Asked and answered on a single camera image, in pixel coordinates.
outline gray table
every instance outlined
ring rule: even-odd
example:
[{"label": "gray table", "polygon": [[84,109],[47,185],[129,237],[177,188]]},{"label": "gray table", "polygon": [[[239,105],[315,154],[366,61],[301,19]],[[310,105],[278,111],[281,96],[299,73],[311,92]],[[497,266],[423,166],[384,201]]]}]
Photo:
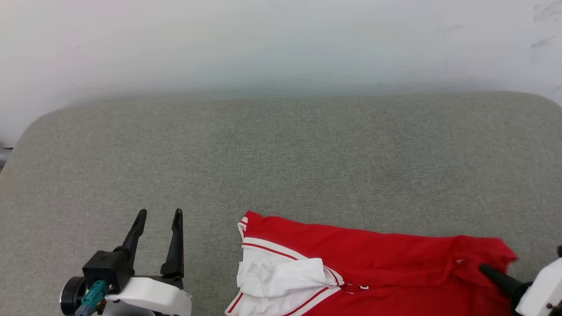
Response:
[{"label": "gray table", "polygon": [[427,236],[499,236],[532,279],[562,243],[562,109],[522,93],[124,102],[54,112],[0,175],[0,310],[59,315],[66,280],[148,209],[156,274],[184,210],[194,316],[237,293],[247,209]]}]

